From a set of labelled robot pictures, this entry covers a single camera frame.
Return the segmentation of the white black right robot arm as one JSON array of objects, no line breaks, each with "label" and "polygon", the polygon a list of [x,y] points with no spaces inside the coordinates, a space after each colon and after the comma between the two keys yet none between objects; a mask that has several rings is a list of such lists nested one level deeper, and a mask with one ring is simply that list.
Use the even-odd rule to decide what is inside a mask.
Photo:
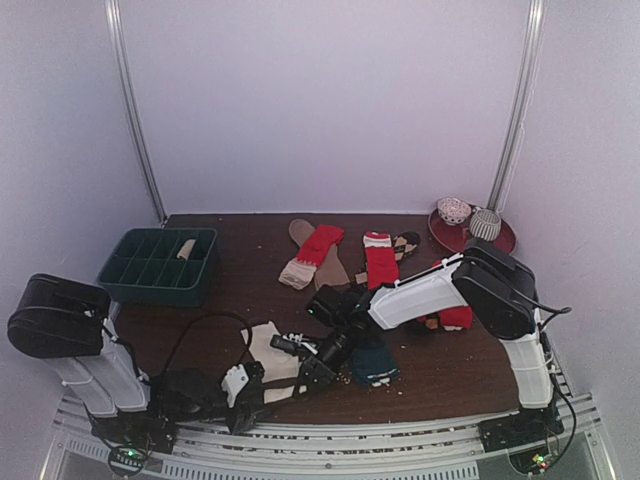
[{"label": "white black right robot arm", "polygon": [[470,308],[503,345],[524,410],[513,419],[513,433],[522,441],[535,440],[551,424],[547,407],[554,396],[540,318],[545,307],[538,301],[533,272],[484,240],[472,240],[438,265],[370,292],[324,286],[307,310],[331,327],[330,334],[320,340],[275,334],[270,345],[301,357],[298,382],[314,391],[333,381],[367,335],[457,307]]}]

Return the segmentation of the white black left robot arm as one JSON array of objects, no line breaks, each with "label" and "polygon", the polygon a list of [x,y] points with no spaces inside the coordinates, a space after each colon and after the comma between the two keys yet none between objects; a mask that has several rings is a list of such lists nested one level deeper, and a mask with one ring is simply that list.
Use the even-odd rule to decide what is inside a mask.
[{"label": "white black left robot arm", "polygon": [[219,382],[169,363],[148,376],[134,347],[117,335],[110,307],[102,288],[34,274],[7,323],[10,343],[55,370],[96,433],[133,444],[143,434],[166,437],[180,422],[223,420],[242,433],[264,417],[260,363],[233,366]]}]

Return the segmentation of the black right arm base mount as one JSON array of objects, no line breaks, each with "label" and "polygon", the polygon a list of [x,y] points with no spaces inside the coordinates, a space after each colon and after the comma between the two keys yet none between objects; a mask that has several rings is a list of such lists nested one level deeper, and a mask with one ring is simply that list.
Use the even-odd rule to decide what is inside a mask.
[{"label": "black right arm base mount", "polygon": [[478,431],[484,451],[489,453],[544,441],[549,434],[562,434],[564,425],[559,414],[547,407],[520,409],[516,414],[481,421]]}]

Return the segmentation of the cream brown striped sock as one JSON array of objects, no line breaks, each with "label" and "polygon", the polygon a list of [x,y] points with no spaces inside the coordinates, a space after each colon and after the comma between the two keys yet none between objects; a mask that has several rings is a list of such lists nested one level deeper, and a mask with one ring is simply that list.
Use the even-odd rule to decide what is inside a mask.
[{"label": "cream brown striped sock", "polygon": [[260,362],[265,370],[262,380],[265,386],[264,403],[275,403],[292,397],[300,360],[270,345],[273,336],[280,334],[272,321],[253,326],[251,332],[252,339],[249,339],[247,329],[243,329],[241,335],[245,343],[250,344],[249,353],[253,360]]}]

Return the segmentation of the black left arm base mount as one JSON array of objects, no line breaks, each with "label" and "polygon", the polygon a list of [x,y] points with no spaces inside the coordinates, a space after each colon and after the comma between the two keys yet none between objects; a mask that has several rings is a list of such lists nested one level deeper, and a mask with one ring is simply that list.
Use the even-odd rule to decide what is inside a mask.
[{"label": "black left arm base mount", "polygon": [[87,417],[91,433],[110,446],[122,445],[164,454],[173,451],[178,427],[164,418],[145,412],[119,413],[105,418],[88,413]]}]

